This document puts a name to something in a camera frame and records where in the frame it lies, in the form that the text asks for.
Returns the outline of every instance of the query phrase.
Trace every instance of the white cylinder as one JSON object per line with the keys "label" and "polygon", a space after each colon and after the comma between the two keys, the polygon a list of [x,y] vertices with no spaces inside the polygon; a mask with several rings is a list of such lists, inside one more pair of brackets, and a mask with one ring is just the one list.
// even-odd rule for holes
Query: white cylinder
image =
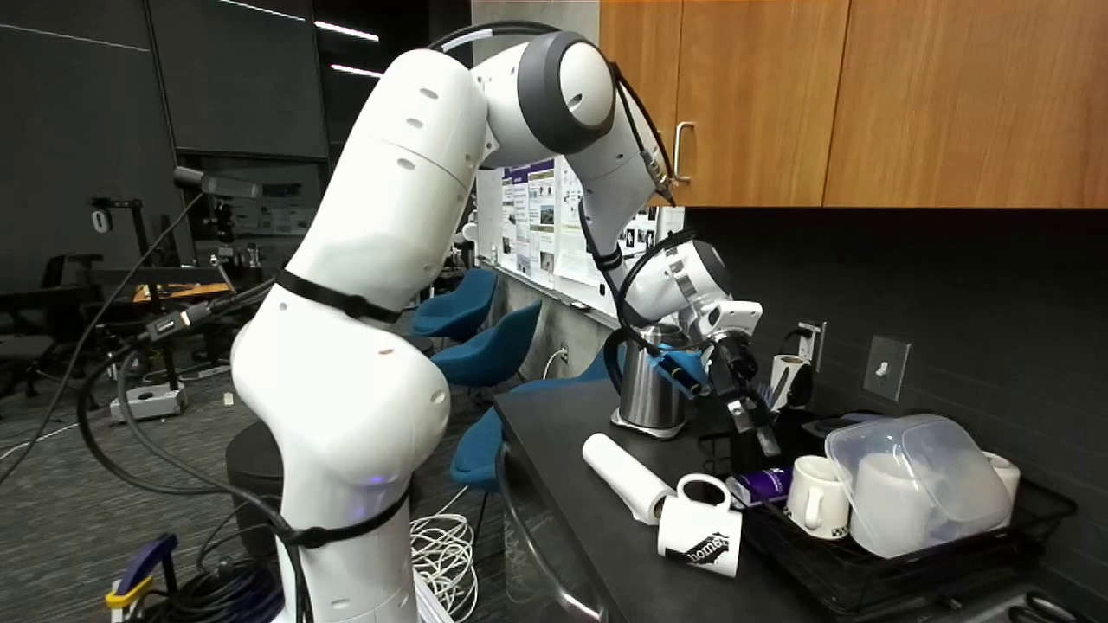
{"label": "white cylinder", "polygon": [[636,523],[659,525],[663,503],[673,494],[673,487],[656,470],[633,461],[605,432],[592,432],[581,446],[581,457],[622,498]]}

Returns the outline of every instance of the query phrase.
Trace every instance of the counter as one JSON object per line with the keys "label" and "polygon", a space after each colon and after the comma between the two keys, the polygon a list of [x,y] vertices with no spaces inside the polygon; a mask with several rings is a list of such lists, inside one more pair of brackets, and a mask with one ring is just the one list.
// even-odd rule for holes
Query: counter
{"label": "counter", "polygon": [[611,432],[667,483],[701,470],[704,457],[694,435],[659,444],[611,427],[611,413],[615,409],[611,382],[504,394],[494,405],[507,419],[513,457],[521,457],[529,483],[555,507],[614,618],[821,618],[821,612],[749,547],[741,552],[741,577],[694,572],[656,552],[656,530],[633,523],[628,504],[588,470],[581,444],[592,432]]}

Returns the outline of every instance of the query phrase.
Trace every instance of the cabinet door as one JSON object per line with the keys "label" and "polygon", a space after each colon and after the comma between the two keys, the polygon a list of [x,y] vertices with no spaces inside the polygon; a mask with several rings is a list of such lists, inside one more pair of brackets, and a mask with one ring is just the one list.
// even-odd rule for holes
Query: cabinet door
{"label": "cabinet door", "polygon": [[690,207],[824,202],[845,16],[849,0],[685,0]]}
{"label": "cabinet door", "polygon": [[684,0],[603,0],[599,48],[643,101],[673,157],[684,62]]}
{"label": "cabinet door", "polygon": [[852,0],[829,205],[1108,207],[1108,3]]}

